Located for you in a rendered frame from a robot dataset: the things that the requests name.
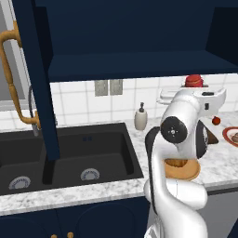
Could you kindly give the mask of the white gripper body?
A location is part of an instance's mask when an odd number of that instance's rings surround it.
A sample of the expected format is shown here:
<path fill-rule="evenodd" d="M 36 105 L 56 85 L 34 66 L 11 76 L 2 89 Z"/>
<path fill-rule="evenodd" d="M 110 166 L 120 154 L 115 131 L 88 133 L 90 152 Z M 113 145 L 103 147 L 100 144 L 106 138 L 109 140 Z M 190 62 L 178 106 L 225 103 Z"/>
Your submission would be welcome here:
<path fill-rule="evenodd" d="M 213 103 L 213 114 L 216 115 L 226 100 L 226 89 L 222 88 L 215 93 Z"/>

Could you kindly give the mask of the navy base cabinet door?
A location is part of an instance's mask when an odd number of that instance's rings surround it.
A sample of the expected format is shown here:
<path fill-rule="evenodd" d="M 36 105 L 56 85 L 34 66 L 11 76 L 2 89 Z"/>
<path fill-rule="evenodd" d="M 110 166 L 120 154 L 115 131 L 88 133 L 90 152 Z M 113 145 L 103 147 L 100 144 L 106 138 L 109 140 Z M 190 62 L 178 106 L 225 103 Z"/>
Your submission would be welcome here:
<path fill-rule="evenodd" d="M 150 204 L 142 197 L 76 205 L 57 210 L 63 238 L 143 238 Z"/>
<path fill-rule="evenodd" d="M 50 238 L 60 230 L 54 211 L 38 211 L 0 217 L 0 238 Z"/>

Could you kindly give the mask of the red rimmed plate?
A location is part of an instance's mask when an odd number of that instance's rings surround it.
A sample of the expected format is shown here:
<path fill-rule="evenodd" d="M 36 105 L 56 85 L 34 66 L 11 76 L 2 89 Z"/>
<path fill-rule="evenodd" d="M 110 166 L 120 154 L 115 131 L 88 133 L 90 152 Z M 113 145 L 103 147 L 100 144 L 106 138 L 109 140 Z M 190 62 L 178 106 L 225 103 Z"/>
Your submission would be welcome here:
<path fill-rule="evenodd" d="M 229 142 L 231 145 L 238 147 L 238 142 L 234 142 L 231 140 L 231 137 L 238 132 L 238 126 L 230 126 L 225 128 L 222 131 L 223 138 Z"/>

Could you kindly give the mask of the dark brown wedge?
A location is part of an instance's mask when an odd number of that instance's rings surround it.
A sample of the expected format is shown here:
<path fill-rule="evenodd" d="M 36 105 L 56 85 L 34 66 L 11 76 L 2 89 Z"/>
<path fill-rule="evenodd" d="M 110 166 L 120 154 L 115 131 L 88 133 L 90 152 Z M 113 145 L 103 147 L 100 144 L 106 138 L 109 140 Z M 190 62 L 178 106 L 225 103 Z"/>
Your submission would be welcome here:
<path fill-rule="evenodd" d="M 218 144 L 218 139 L 208 128 L 206 129 L 206 133 L 208 136 L 208 144 Z"/>

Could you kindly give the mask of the cream soap dispenser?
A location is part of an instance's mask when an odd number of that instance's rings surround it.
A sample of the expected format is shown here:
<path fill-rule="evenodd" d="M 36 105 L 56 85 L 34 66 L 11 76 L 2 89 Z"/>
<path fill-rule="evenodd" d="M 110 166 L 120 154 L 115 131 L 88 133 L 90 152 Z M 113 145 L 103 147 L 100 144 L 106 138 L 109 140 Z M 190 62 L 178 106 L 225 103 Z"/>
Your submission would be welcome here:
<path fill-rule="evenodd" d="M 134 124 L 137 130 L 144 130 L 148 121 L 148 114 L 144 109 L 144 103 L 141 102 L 139 109 L 135 113 Z"/>

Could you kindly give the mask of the grey dishwasher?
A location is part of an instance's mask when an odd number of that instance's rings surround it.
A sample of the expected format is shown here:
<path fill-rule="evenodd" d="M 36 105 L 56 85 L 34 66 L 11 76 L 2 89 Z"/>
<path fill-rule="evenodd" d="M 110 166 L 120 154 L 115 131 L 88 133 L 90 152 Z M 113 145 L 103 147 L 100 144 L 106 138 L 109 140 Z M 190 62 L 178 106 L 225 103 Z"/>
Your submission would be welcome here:
<path fill-rule="evenodd" d="M 199 213 L 207 225 L 208 238 L 228 238 L 238 220 L 238 187 L 207 194 L 207 204 Z"/>

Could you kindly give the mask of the black double sink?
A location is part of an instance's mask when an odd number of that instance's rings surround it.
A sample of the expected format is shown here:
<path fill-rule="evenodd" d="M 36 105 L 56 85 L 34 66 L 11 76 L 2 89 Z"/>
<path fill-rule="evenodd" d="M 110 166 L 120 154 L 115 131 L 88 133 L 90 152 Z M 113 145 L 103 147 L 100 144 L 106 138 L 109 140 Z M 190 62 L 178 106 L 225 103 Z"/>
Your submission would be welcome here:
<path fill-rule="evenodd" d="M 0 134 L 0 195 L 143 177 L 124 123 L 57 130 L 60 158 L 50 161 L 41 135 Z"/>

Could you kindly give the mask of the grey sink tap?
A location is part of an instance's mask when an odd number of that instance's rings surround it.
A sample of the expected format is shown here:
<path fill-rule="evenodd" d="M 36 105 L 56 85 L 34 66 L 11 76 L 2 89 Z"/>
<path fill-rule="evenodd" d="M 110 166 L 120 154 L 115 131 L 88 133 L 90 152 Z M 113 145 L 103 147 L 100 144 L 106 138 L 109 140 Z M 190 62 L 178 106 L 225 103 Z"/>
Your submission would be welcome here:
<path fill-rule="evenodd" d="M 32 86 L 29 86 L 29 91 L 28 91 L 28 105 L 29 105 L 29 112 L 30 112 L 30 116 L 33 118 L 33 97 L 32 97 Z M 36 124 L 32 124 L 32 128 L 33 128 L 33 134 L 35 137 L 39 136 L 39 132 L 38 132 L 38 128 Z"/>

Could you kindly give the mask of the grey wall socket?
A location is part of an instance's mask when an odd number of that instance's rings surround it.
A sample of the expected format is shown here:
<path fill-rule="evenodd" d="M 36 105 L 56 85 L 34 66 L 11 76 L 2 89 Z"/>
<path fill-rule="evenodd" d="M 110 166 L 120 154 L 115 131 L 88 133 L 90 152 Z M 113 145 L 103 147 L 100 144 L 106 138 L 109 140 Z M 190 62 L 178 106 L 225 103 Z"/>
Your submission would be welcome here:
<path fill-rule="evenodd" d="M 95 81 L 95 96 L 107 96 L 108 95 L 108 81 L 96 80 Z"/>
<path fill-rule="evenodd" d="M 113 79 L 110 81 L 110 94 L 112 96 L 122 95 L 123 94 L 123 80 L 122 79 Z"/>

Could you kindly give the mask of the navy wall cabinet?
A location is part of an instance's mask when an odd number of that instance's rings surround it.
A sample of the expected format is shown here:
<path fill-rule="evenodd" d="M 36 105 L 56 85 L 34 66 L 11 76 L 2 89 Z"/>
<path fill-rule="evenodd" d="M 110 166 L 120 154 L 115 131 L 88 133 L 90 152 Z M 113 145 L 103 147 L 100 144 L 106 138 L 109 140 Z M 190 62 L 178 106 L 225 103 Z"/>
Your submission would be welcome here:
<path fill-rule="evenodd" d="M 238 0 L 35 0 L 52 82 L 238 73 Z"/>

